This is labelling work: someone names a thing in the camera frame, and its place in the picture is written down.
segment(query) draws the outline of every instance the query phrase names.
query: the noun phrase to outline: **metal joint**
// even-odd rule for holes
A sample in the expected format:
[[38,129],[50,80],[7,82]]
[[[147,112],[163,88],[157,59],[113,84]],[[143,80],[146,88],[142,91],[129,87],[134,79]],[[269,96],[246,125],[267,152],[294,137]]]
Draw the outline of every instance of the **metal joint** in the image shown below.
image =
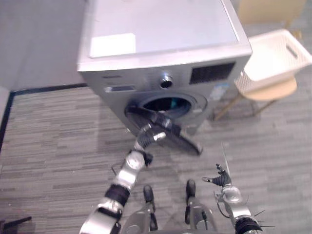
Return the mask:
[[121,185],[131,191],[136,184],[139,172],[144,166],[144,156],[138,151],[132,151],[126,157],[126,161],[113,183]]
[[116,218],[103,214],[97,208],[83,223],[79,234],[110,233],[116,223]]
[[109,210],[115,214],[118,214],[120,212],[123,211],[123,206],[115,201],[115,200],[112,200],[108,197],[104,197],[100,200],[100,203],[97,205],[98,208],[104,208],[106,210]]
[[222,189],[223,200],[227,203],[239,203],[243,200],[237,187],[227,186]]

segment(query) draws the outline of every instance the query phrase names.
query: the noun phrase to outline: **washing machine top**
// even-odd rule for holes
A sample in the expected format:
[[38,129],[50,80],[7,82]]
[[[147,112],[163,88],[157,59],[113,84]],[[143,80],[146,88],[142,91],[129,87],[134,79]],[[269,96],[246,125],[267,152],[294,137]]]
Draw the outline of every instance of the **washing machine top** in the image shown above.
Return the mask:
[[147,133],[152,136],[164,132],[166,137],[160,140],[159,144],[178,148],[191,155],[199,156],[202,152],[202,148],[198,144],[182,133],[180,126],[174,124],[172,119],[160,112],[128,106],[125,109],[125,115],[138,129],[150,124],[152,127]]
[[91,58],[233,44],[222,0],[96,0]]

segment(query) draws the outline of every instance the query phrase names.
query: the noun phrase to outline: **black cable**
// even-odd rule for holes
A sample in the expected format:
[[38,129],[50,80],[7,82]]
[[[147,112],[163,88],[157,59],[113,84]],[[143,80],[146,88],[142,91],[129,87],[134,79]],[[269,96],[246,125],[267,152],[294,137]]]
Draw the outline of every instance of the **black cable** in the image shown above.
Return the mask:
[[111,166],[111,169],[112,169],[114,175],[117,175],[117,172],[114,170],[114,167],[117,166],[117,165],[122,165],[122,164],[123,164],[123,162],[122,162],[122,163],[117,162],[117,163],[114,163],[114,164]]
[[218,206],[218,209],[219,209],[220,213],[221,213],[224,217],[226,217],[226,218],[230,218],[229,216],[226,216],[226,215],[225,215],[225,214],[221,211],[221,208],[220,208],[219,202],[217,202],[217,203],[216,203],[216,205]]
[[249,201],[249,195],[248,195],[248,197],[247,197],[247,200],[246,200],[246,202],[245,202],[245,205],[247,204],[248,201]]
[[208,230],[207,215],[206,215],[206,212],[204,210],[201,211],[201,216],[203,217],[203,219],[205,221],[205,228],[206,228],[206,230]]
[[265,212],[265,210],[260,211],[259,213],[255,214],[254,216],[256,217],[257,215],[261,214],[262,212]]

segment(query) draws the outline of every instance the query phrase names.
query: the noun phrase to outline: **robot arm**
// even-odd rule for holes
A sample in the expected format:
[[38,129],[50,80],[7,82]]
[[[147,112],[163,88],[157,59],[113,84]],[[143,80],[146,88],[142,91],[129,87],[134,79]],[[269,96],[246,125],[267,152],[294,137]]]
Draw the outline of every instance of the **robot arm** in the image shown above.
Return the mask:
[[152,162],[151,155],[145,153],[144,149],[166,137],[163,132],[154,136],[146,134],[149,128],[150,125],[144,127],[137,136],[134,149],[127,155],[104,198],[83,223],[79,234],[117,234],[120,231],[121,225],[118,221],[136,184],[138,174],[144,166]]
[[243,201],[239,189],[232,185],[229,174],[219,164],[216,167],[220,176],[215,178],[203,177],[202,180],[222,187],[221,194],[216,195],[216,199],[217,202],[224,203],[236,233],[244,234],[252,230],[261,231],[258,221],[251,215]]

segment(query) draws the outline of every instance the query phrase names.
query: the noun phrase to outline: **black joint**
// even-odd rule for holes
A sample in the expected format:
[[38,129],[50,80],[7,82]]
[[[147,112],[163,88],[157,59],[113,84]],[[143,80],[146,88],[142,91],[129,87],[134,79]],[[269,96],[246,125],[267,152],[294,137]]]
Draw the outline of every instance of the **black joint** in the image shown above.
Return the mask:
[[115,184],[112,184],[105,193],[105,197],[119,202],[122,206],[125,206],[129,196],[130,192],[125,187]]
[[148,166],[152,163],[153,161],[153,155],[146,153],[144,156],[144,161],[145,161],[145,165]]
[[251,230],[260,230],[261,227],[251,218],[241,218],[235,224],[236,234],[244,234]]
[[113,217],[113,218],[115,218],[116,220],[120,220],[120,218],[121,218],[121,216],[122,216],[122,211],[121,211],[121,210],[119,210],[118,213],[114,213],[114,212],[112,212],[112,211],[110,211],[110,210],[107,210],[107,209],[105,209],[105,208],[103,208],[103,207],[100,207],[100,208],[98,208],[97,211],[101,212],[102,214],[105,214],[105,215],[108,215],[108,216],[110,216],[110,217]]
[[154,138],[152,138],[151,136],[145,134],[145,135],[139,135],[136,138],[138,144],[145,149],[146,147],[148,147],[149,145],[151,145],[152,143],[155,142]]

